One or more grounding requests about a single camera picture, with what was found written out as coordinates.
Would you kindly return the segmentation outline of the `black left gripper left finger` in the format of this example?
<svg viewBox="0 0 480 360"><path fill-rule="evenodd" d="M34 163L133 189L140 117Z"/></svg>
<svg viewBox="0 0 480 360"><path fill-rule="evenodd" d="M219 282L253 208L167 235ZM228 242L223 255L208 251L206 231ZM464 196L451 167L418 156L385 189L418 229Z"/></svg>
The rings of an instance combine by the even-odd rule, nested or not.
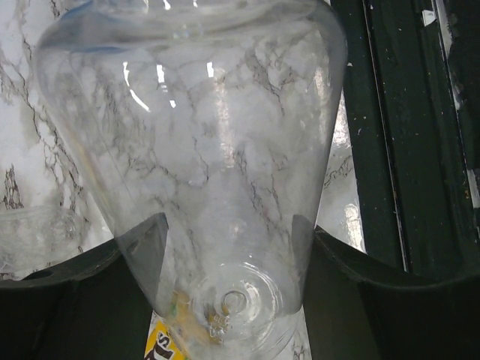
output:
<svg viewBox="0 0 480 360"><path fill-rule="evenodd" d="M143 359L168 224L157 213L59 265L1 282L2 359Z"/></svg>

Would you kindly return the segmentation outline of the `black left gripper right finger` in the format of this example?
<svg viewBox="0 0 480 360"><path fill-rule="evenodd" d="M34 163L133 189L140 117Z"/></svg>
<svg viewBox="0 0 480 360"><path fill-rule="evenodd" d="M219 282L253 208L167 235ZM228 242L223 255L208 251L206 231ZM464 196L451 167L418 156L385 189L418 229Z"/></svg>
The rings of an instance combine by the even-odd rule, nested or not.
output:
<svg viewBox="0 0 480 360"><path fill-rule="evenodd" d="M392 268L292 219L304 254L303 309L313 359L477 359L479 276L435 281Z"/></svg>

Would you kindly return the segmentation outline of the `small clear plastic bottle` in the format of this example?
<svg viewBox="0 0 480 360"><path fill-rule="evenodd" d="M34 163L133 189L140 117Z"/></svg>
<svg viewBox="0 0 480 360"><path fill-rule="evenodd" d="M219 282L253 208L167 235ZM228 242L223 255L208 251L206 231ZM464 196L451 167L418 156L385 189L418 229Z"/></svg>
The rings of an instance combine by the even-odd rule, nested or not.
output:
<svg viewBox="0 0 480 360"><path fill-rule="evenodd" d="M19 280L80 253L84 220L70 209L53 205L17 208L1 213L1 279Z"/></svg>

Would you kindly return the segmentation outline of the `tall clear plastic bottle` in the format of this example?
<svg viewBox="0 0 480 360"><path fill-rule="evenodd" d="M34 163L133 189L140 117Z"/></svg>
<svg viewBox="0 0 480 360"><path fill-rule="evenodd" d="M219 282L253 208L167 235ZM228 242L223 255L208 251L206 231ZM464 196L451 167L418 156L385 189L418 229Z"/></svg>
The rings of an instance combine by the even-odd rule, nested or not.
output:
<svg viewBox="0 0 480 360"><path fill-rule="evenodd" d="M302 308L347 64L324 1L87 1L40 96L190 359L273 359Z"/></svg>

